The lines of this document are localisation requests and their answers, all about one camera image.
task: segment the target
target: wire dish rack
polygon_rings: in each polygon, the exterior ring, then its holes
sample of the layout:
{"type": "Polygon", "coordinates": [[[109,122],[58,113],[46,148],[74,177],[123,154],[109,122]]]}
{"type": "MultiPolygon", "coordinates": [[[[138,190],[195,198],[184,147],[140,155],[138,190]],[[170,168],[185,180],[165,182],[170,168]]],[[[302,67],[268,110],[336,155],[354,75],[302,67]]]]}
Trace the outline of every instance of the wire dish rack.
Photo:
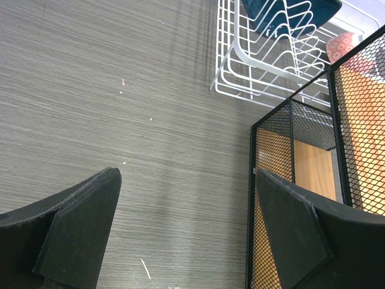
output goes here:
{"type": "MultiPolygon", "coordinates": [[[[330,65],[325,46],[337,34],[311,24],[310,8],[310,1],[288,6],[286,0],[267,0],[259,14],[250,19],[241,0],[218,0],[216,70],[210,89],[275,107],[317,76],[330,65]],[[284,9],[267,19],[277,2],[284,9]],[[299,6],[301,13],[291,13],[299,6]],[[286,22],[271,26],[282,15],[286,22]]],[[[323,93],[328,94],[327,80],[320,78],[299,97],[329,107],[323,93]]]]}

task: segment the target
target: black metal frame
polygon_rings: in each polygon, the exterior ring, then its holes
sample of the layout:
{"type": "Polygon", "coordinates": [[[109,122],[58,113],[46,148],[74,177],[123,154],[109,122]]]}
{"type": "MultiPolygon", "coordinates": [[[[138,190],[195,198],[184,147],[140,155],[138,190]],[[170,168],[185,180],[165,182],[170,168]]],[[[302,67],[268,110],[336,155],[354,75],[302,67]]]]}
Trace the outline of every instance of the black metal frame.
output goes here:
{"type": "Polygon", "coordinates": [[[255,202],[255,166],[256,166],[256,131],[261,124],[263,124],[266,120],[268,120],[272,115],[281,110],[285,105],[289,104],[290,107],[290,135],[291,135],[291,152],[292,152],[292,176],[293,182],[295,183],[295,168],[294,168],[294,129],[293,129],[293,109],[292,103],[296,102],[305,107],[311,108],[312,110],[320,111],[322,113],[326,113],[325,111],[314,108],[310,105],[303,104],[302,102],[298,102],[293,99],[299,92],[304,90],[306,87],[311,85],[321,76],[327,74],[328,79],[328,88],[329,94],[331,97],[331,114],[333,118],[333,131],[334,137],[336,140],[336,152],[339,166],[339,175],[340,175],[340,183],[342,189],[342,197],[345,205],[352,206],[351,192],[349,187],[348,180],[348,171],[347,171],[347,162],[345,159],[344,148],[343,148],[343,139],[340,127],[340,115],[339,115],[339,103],[336,96],[336,88],[335,88],[335,78],[334,72],[341,67],[348,60],[357,55],[361,50],[367,48],[371,43],[373,43],[376,39],[383,36],[385,34],[385,26],[381,27],[378,31],[373,33],[363,42],[361,42],[358,46],[352,49],[349,53],[344,55],[340,60],[335,62],[330,66],[328,70],[321,72],[319,75],[310,80],[307,84],[298,89],[293,95],[284,100],[280,105],[275,107],[275,109],[271,110],[268,114],[266,114],[263,118],[261,118],[258,122],[256,122],[251,127],[251,135],[250,135],[250,177],[249,177],[249,197],[248,197],[248,232],[247,232],[247,263],[246,263],[246,289],[250,288],[252,274],[253,274],[253,237],[254,237],[254,202],[255,202]]]}

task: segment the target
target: metal mesh panel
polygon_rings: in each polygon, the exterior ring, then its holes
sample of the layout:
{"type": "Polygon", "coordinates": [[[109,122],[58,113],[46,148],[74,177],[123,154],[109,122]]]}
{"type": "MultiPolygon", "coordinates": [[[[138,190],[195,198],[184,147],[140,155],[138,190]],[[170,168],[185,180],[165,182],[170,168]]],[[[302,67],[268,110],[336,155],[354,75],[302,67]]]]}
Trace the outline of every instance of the metal mesh panel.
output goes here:
{"type": "MultiPolygon", "coordinates": [[[[256,170],[267,169],[292,181],[289,105],[256,129],[256,170]]],[[[281,288],[263,215],[255,194],[251,289],[281,288]]]]}
{"type": "Polygon", "coordinates": [[[292,101],[294,139],[330,150],[336,146],[333,119],[323,111],[292,101]]]}
{"type": "Polygon", "coordinates": [[[345,182],[355,208],[385,215],[385,37],[332,71],[345,182]]]}

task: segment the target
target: black mesh cage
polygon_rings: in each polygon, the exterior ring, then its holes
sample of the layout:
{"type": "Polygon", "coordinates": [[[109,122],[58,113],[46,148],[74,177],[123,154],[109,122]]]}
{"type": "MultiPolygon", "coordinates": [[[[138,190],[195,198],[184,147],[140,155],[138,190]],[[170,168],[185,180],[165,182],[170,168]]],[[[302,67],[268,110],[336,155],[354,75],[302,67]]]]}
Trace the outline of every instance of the black mesh cage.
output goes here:
{"type": "Polygon", "coordinates": [[[332,69],[330,79],[350,205],[385,215],[385,36],[381,34],[332,69]]]}
{"type": "Polygon", "coordinates": [[[320,154],[336,148],[343,202],[385,216],[384,34],[385,26],[252,126],[247,289],[281,288],[257,197],[258,169],[305,187],[300,180],[309,173],[295,157],[301,148],[320,154]],[[325,73],[332,114],[295,100],[325,73]]]}
{"type": "MultiPolygon", "coordinates": [[[[334,148],[331,116],[301,102],[287,99],[253,127],[251,163],[253,176],[258,169],[267,169],[295,182],[294,141],[324,150],[334,148]]],[[[253,210],[249,212],[248,285],[247,288],[281,288],[273,253],[254,181],[251,183],[253,210]]]]}

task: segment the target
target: gray wood-grain floor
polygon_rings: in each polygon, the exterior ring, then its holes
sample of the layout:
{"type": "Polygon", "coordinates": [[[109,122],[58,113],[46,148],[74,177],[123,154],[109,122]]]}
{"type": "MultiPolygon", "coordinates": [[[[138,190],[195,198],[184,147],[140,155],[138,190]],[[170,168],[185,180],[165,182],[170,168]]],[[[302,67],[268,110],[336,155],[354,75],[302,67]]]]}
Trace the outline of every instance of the gray wood-grain floor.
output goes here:
{"type": "Polygon", "coordinates": [[[98,288],[244,286],[249,131],[267,110],[208,90],[216,6],[0,2],[0,213],[118,167],[98,288]]]}

